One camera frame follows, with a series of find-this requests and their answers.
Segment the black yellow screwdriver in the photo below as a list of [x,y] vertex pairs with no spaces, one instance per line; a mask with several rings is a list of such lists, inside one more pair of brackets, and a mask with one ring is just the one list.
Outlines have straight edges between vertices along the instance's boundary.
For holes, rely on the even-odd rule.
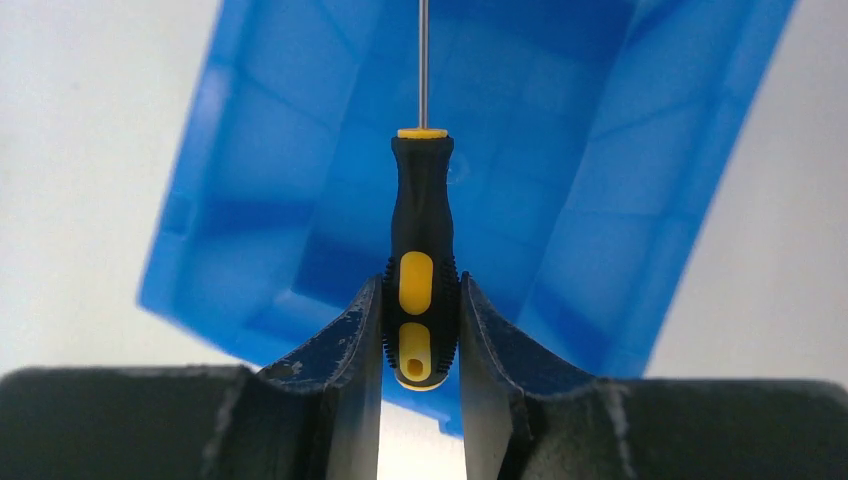
[[430,4],[418,4],[417,124],[391,140],[397,194],[382,282],[383,348],[404,388],[432,391],[458,344],[460,282],[447,176],[454,140],[430,124]]

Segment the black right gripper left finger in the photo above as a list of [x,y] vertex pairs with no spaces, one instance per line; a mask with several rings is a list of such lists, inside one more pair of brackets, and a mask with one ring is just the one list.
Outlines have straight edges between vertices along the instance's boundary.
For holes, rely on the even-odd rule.
[[372,479],[381,283],[291,353],[242,365],[26,368],[1,380],[5,479]]

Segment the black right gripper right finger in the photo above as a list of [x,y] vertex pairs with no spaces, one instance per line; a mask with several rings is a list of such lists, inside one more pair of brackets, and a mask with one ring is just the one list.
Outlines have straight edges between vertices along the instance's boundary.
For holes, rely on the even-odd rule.
[[591,375],[461,283],[471,479],[843,479],[847,393],[825,381]]

